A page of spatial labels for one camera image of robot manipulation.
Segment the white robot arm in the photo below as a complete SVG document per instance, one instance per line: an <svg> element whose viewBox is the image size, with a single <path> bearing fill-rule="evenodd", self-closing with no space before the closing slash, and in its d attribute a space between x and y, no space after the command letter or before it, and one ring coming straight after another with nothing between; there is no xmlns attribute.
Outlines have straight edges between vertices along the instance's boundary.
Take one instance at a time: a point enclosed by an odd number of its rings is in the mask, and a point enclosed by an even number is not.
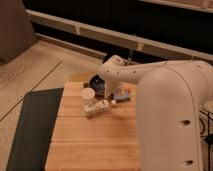
<svg viewBox="0 0 213 171"><path fill-rule="evenodd" d="M98 74L111 89L118 82L136 89L136 122L142 171L203 171L199 111L213 99L213 65L170 60L117 66Z"/></svg>

